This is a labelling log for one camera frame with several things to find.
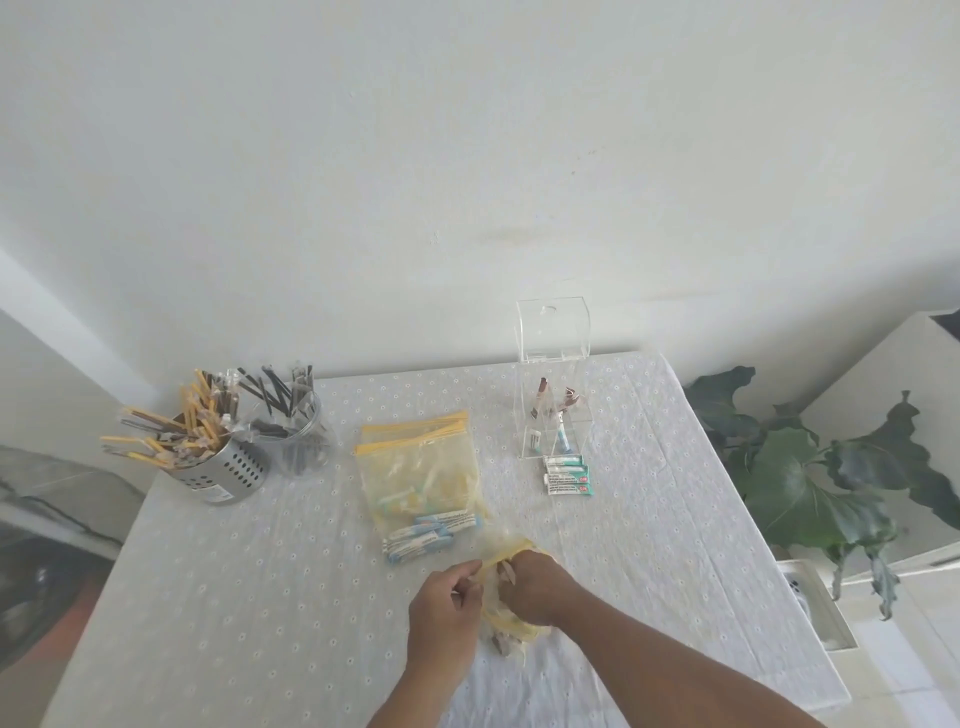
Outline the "person's left hand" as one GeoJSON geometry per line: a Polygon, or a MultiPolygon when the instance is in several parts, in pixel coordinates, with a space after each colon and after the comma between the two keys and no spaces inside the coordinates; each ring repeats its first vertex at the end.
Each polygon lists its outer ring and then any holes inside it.
{"type": "Polygon", "coordinates": [[[449,567],[430,572],[409,607],[406,665],[410,662],[474,663],[482,603],[456,608],[449,567]]]}

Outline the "person's right hand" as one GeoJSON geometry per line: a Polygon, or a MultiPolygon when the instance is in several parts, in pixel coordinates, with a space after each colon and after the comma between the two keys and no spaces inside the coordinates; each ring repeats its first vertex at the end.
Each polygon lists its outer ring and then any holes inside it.
{"type": "Polygon", "coordinates": [[[526,558],[523,572],[525,597],[522,605],[506,606],[523,622],[565,630],[590,612],[595,596],[553,557],[530,550],[515,556],[526,558]]]}

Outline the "yellow plastic zip bag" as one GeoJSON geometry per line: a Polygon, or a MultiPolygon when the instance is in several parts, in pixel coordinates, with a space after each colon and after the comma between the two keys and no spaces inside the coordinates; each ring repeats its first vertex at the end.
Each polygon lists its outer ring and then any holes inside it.
{"type": "Polygon", "coordinates": [[[484,587],[481,636],[488,639],[501,656],[525,660],[527,648],[548,635],[551,627],[525,622],[499,601],[497,565],[521,552],[543,550],[533,540],[502,525],[485,527],[478,548],[483,562],[478,577],[484,587]]]}

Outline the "person's left forearm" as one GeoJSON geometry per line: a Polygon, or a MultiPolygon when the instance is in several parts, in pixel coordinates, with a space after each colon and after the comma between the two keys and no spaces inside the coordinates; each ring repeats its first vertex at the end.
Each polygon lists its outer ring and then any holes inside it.
{"type": "Polygon", "coordinates": [[[366,728],[438,728],[471,662],[410,661],[366,728]]]}

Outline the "person's right forearm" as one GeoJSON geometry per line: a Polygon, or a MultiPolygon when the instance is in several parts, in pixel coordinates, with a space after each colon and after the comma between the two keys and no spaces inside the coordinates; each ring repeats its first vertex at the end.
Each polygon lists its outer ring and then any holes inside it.
{"type": "Polygon", "coordinates": [[[766,685],[583,588],[552,625],[577,645],[630,728],[825,728],[766,685]]]}

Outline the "blue white wrapped packet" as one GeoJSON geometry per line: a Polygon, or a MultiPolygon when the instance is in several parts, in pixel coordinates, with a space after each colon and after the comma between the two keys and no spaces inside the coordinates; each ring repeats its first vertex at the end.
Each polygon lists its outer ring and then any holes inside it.
{"type": "Polygon", "coordinates": [[[414,519],[414,525],[439,525],[441,529],[455,533],[469,528],[480,528],[483,525],[483,518],[474,511],[458,510],[427,516],[417,516],[414,519]]]}
{"type": "Polygon", "coordinates": [[[401,548],[386,551],[385,559],[391,565],[401,564],[429,553],[442,551],[451,546],[452,543],[452,537],[443,537],[429,542],[410,542],[403,544],[401,548]]]}
{"type": "Polygon", "coordinates": [[[428,526],[427,530],[419,530],[403,538],[385,540],[383,551],[388,554],[415,552],[435,543],[446,544],[453,538],[450,530],[443,525],[426,524],[426,526],[428,526]]]}

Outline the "stack of yellow zip bags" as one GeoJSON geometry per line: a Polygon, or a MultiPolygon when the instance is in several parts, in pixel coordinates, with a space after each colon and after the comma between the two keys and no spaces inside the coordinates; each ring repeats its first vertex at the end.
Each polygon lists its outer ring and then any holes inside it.
{"type": "Polygon", "coordinates": [[[388,539],[425,517],[486,519],[470,415],[363,425],[354,458],[373,524],[388,539]]]}

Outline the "white eyelet tablecloth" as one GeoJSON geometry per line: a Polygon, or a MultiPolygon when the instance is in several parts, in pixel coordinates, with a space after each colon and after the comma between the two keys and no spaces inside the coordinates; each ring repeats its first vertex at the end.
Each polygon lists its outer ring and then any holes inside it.
{"type": "Polygon", "coordinates": [[[238,504],[151,487],[42,728],[363,728],[401,672],[408,604],[495,536],[530,539],[608,603],[824,715],[850,694],[666,359],[588,361],[593,495],[517,454],[518,364],[327,379],[340,438],[305,481],[238,504]],[[390,565],[353,448],[364,425],[467,410],[491,518],[390,565]]]}

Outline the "clear glass jar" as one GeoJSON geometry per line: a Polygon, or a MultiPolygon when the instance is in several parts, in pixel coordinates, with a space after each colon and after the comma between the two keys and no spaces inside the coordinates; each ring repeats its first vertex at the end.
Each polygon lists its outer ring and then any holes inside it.
{"type": "Polygon", "coordinates": [[[269,456],[273,467],[292,479],[315,475],[329,459],[333,437],[327,428],[318,394],[304,383],[291,385],[289,415],[266,404],[254,408],[251,442],[269,456]]]}

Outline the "clear acrylic organizer box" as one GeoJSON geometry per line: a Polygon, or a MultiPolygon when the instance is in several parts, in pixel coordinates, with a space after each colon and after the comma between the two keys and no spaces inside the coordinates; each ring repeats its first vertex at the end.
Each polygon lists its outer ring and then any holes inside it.
{"type": "Polygon", "coordinates": [[[586,374],[592,319],[583,297],[521,299],[516,303],[513,417],[522,459],[582,455],[591,440],[594,413],[586,374]],[[540,379],[549,389],[538,418],[530,408],[540,379]],[[581,393],[576,407],[557,411],[566,387],[581,393]]]}

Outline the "bundle of dark wrapped utensils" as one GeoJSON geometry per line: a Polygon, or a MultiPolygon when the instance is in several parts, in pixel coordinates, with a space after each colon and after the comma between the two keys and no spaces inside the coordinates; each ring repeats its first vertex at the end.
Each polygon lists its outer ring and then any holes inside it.
{"type": "Polygon", "coordinates": [[[237,372],[238,387],[252,395],[255,405],[262,406],[266,413],[250,410],[246,418],[237,418],[234,435],[250,442],[285,440],[305,431],[320,416],[313,365],[294,366],[287,379],[269,365],[262,366],[258,375],[243,368],[237,372]]]}

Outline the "perforated metal utensil holder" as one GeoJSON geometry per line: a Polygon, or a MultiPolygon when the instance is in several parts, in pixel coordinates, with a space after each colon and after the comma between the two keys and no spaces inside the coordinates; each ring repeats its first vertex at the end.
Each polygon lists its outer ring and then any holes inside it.
{"type": "Polygon", "coordinates": [[[229,439],[202,462],[167,469],[167,475],[206,504],[237,504],[253,495],[271,473],[268,454],[257,445],[229,439]]]}

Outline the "green leafy plant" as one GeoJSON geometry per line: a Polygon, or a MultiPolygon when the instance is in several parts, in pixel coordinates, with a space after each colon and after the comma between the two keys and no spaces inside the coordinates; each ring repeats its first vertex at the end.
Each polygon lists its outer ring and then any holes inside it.
{"type": "Polygon", "coordinates": [[[903,390],[877,429],[822,443],[792,402],[776,404],[764,420],[738,410],[735,394],[755,374],[754,367],[736,366],[699,376],[682,390],[766,544],[822,552],[833,566],[834,601],[842,596],[847,561],[863,552],[881,619],[891,620],[901,577],[885,551],[905,530],[884,495],[905,493],[960,535],[960,494],[914,439],[920,409],[903,390]]]}

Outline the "bundle of yellow wrapped sticks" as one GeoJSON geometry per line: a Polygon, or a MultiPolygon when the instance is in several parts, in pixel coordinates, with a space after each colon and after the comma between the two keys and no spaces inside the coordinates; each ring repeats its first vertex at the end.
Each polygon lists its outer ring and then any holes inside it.
{"type": "Polygon", "coordinates": [[[243,380],[237,369],[195,370],[192,383],[179,390],[177,415],[124,407],[119,421],[129,434],[102,436],[101,449],[165,471],[201,465],[232,439],[243,380]]]}

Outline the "dark grey object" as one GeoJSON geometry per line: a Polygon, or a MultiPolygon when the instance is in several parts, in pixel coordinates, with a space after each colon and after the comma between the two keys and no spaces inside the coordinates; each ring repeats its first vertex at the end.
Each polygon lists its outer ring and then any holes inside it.
{"type": "Polygon", "coordinates": [[[72,657],[144,500],[109,470],[0,443],[0,674],[72,657]]]}

